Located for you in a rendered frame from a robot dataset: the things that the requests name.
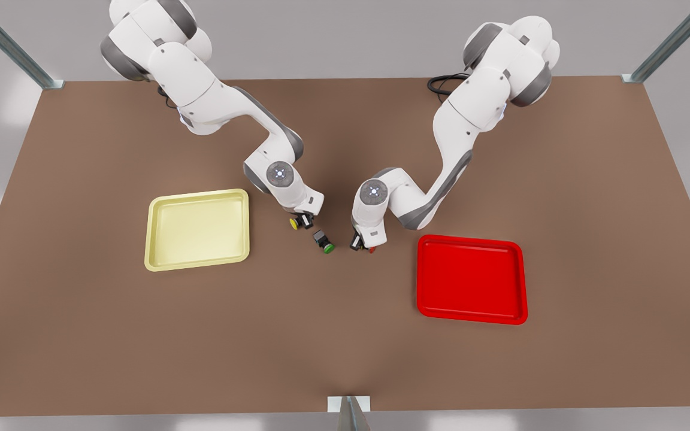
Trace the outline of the pale yellow tray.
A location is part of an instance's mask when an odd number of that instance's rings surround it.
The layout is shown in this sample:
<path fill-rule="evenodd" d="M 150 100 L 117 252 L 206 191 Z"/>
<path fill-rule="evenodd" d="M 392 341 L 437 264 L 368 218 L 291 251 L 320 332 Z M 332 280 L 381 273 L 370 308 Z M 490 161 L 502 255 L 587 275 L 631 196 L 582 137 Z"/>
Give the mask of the pale yellow tray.
<path fill-rule="evenodd" d="M 244 189 L 160 196 L 148 210 L 143 263 L 150 272 L 238 263 L 250 243 Z"/>

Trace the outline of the red tray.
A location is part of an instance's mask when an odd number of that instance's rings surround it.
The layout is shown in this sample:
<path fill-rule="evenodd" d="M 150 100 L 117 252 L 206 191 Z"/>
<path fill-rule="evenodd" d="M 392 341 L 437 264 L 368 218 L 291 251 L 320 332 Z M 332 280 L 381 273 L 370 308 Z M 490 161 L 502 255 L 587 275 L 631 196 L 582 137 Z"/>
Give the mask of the red tray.
<path fill-rule="evenodd" d="M 528 319 L 528 297 L 520 246 L 487 238 L 422 236 L 416 305 L 427 317 L 523 324 Z"/>

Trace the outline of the silver frame post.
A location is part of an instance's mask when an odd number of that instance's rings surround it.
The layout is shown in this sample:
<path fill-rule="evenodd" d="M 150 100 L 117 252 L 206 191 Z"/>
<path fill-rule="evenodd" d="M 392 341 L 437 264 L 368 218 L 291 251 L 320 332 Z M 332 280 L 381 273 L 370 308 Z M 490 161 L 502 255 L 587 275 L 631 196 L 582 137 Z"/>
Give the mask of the silver frame post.
<path fill-rule="evenodd" d="M 659 44 L 638 68 L 630 74 L 622 74 L 624 83 L 644 83 L 674 52 L 690 38 L 690 13 Z"/>
<path fill-rule="evenodd" d="M 371 431 L 365 415 L 370 411 L 370 396 L 328 396 L 328 412 L 338 414 L 337 431 Z"/>
<path fill-rule="evenodd" d="M 0 27 L 0 50 L 7 55 L 33 82 L 43 90 L 57 90 L 65 87 L 65 82 L 56 80 L 38 64 L 21 46 Z"/>

